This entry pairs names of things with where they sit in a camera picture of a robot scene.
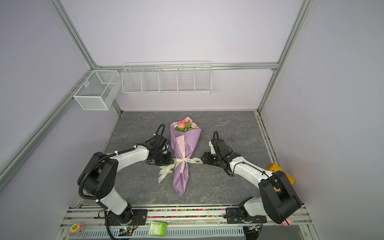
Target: white panel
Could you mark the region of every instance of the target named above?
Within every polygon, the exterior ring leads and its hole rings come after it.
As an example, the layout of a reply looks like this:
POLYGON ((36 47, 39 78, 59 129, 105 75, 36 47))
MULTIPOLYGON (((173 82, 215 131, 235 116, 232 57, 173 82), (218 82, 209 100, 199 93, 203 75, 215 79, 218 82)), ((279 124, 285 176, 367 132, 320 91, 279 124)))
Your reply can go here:
POLYGON ((302 0, 62 0, 97 64, 278 61, 302 0))
POLYGON ((1 239, 53 239, 68 207, 80 199, 78 177, 103 149, 115 120, 114 109, 71 105, 0 193, 1 239))
POLYGON ((383 12, 316 1, 262 112, 320 239, 383 239, 383 12))
POLYGON ((212 93, 126 95, 116 99, 124 111, 256 109, 271 79, 270 69, 212 71, 212 93))
POLYGON ((46 0, 0 3, 0 167, 88 70, 46 0))

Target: white wire basket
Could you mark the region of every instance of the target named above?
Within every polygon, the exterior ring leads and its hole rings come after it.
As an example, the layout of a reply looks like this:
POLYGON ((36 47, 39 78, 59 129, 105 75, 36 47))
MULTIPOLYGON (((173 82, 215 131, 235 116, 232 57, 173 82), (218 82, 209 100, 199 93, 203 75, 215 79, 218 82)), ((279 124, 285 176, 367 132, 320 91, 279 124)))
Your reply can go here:
POLYGON ((210 63, 127 66, 121 73, 126 94, 211 93, 210 63))
POLYGON ((73 97, 84 110, 109 110, 120 88, 116 70, 94 70, 73 97))

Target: pink rose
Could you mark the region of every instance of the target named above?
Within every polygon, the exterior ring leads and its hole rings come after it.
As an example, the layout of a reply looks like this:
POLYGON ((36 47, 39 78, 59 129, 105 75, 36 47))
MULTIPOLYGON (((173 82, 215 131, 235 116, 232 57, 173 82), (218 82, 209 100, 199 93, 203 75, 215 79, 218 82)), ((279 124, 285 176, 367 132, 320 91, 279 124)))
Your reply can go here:
POLYGON ((186 118, 184 119, 184 122, 188 122, 188 120, 191 121, 191 123, 193 123, 193 122, 192 122, 192 119, 191 119, 190 117, 186 117, 186 118))
POLYGON ((183 121, 177 122, 177 124, 179 127, 186 127, 187 126, 187 123, 183 122, 183 121))

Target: flower bouquet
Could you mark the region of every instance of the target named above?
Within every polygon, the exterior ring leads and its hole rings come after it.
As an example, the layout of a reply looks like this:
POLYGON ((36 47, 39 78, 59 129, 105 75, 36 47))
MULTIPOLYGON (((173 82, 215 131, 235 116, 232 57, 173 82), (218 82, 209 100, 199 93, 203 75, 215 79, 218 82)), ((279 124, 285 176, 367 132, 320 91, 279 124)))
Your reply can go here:
POLYGON ((174 171, 173 187, 179 195, 184 195, 187 187, 189 178, 188 163, 203 163, 197 157, 190 158, 197 146, 200 133, 201 128, 189 117, 170 124, 170 144, 176 158, 173 159, 173 164, 160 167, 159 183, 169 172, 174 171))

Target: table surface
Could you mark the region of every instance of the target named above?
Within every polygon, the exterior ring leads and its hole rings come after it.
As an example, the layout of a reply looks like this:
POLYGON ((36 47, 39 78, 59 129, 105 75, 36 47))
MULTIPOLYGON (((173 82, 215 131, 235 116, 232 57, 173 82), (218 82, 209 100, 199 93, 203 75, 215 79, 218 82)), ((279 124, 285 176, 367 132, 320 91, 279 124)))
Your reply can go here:
MULTIPOLYGON (((149 139, 162 123, 166 126, 164 136, 170 139, 170 123, 185 117, 192 118, 202 129, 193 157, 210 151, 208 142, 217 130, 219 138, 249 162, 264 169, 271 164, 253 111, 123 112, 106 152, 125 150, 149 139)), ((239 204, 247 197, 260 196, 245 178, 229 177, 222 168, 203 164, 189 164, 187 189, 179 196, 172 186, 174 174, 169 173, 158 183, 159 171, 160 167, 145 161, 132 164, 116 174, 115 189, 130 204, 239 204)))

